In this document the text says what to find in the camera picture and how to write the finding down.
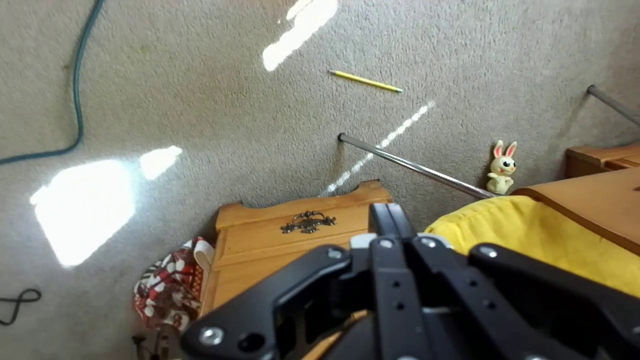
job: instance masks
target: toy rabbit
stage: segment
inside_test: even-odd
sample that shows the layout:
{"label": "toy rabbit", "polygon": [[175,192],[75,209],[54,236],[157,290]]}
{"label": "toy rabbit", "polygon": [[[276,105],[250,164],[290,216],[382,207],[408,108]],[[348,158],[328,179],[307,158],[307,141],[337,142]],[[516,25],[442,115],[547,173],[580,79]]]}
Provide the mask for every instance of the toy rabbit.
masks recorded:
{"label": "toy rabbit", "polygon": [[490,164],[488,173],[488,185],[487,189],[494,195],[506,195],[509,189],[514,185],[512,174],[516,173],[516,154],[518,142],[512,142],[506,151],[502,141],[494,146],[494,160]]}

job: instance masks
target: cloth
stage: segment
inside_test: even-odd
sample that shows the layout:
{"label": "cloth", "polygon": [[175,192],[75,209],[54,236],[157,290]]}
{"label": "cloth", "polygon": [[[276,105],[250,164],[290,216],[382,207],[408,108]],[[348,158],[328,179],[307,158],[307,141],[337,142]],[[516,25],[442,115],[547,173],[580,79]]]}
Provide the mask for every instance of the cloth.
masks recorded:
{"label": "cloth", "polygon": [[468,255],[494,243],[640,298],[640,259],[528,196],[497,196],[439,219],[426,232]]}
{"label": "cloth", "polygon": [[199,319],[213,261],[214,249],[199,236],[148,266],[134,286],[134,308],[142,323],[185,332]]}

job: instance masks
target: metal rod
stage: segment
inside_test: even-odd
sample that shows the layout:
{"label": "metal rod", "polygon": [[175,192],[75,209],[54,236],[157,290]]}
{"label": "metal rod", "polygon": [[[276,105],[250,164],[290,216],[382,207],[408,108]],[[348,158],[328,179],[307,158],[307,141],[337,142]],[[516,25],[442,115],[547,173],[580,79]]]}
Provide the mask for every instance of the metal rod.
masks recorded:
{"label": "metal rod", "polygon": [[439,171],[426,169],[426,166],[422,166],[422,164],[410,162],[410,160],[400,158],[400,157],[397,157],[397,154],[385,152],[385,151],[381,151],[381,148],[376,148],[376,146],[370,146],[370,144],[366,144],[366,142],[363,142],[363,141],[359,141],[359,138],[353,138],[353,136],[348,136],[348,134],[345,134],[345,132],[338,134],[338,141],[340,141],[340,142],[347,142],[347,144],[353,144],[353,146],[356,146],[356,148],[360,148],[360,151],[372,152],[372,154],[376,154],[376,157],[381,157],[381,158],[385,158],[385,160],[388,160],[388,162],[395,162],[395,164],[398,164],[398,166],[402,166],[402,169],[408,169],[408,171],[413,171],[413,173],[419,173],[419,174],[422,174],[422,177],[426,177],[426,179],[430,179],[430,181],[437,181],[437,183],[440,183],[440,185],[447,185],[447,186],[451,186],[451,189],[456,189],[456,190],[461,190],[461,192],[464,192],[464,195],[468,195],[468,196],[475,196],[475,199],[493,199],[493,196],[494,196],[493,192],[487,192],[487,190],[483,190],[483,189],[476,189],[476,186],[472,186],[472,185],[466,185],[466,183],[462,183],[462,181],[458,181],[458,179],[453,179],[453,177],[449,177],[449,174],[442,174],[442,173],[439,173]]}
{"label": "metal rod", "polygon": [[640,118],[636,115],[633,115],[625,105],[620,105],[618,101],[615,101],[612,97],[605,94],[599,86],[589,86],[586,89],[589,97],[599,99],[600,103],[605,103],[606,106],[610,106],[612,110],[616,110],[618,115],[623,115],[627,120],[634,122],[636,126],[640,126]]}

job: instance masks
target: green cable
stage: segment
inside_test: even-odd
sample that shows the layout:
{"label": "green cable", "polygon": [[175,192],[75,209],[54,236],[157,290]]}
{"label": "green cable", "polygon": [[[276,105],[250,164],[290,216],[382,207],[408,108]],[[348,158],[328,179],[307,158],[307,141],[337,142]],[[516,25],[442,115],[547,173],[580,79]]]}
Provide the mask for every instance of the green cable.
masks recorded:
{"label": "green cable", "polygon": [[76,56],[75,56],[75,68],[73,68],[73,101],[75,101],[75,116],[76,116],[76,138],[59,151],[44,151],[44,152],[29,152],[29,154],[17,154],[9,158],[0,158],[0,166],[15,164],[15,162],[26,162],[26,160],[39,160],[39,158],[50,158],[50,157],[62,157],[73,151],[76,151],[85,138],[85,116],[83,116],[83,103],[80,103],[80,68],[85,62],[87,42],[90,39],[90,32],[94,30],[94,25],[98,21],[98,14],[102,11],[105,0],[97,0],[94,8],[90,11],[85,28],[80,32]]}

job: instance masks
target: yellow fabric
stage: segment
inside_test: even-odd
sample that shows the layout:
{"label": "yellow fabric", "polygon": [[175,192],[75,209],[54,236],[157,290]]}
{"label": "yellow fabric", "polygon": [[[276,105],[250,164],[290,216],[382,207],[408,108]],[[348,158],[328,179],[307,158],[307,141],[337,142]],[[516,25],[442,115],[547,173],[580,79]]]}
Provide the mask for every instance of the yellow fabric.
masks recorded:
{"label": "yellow fabric", "polygon": [[640,259],[527,196],[475,203],[426,228],[461,255],[494,243],[640,298]]}

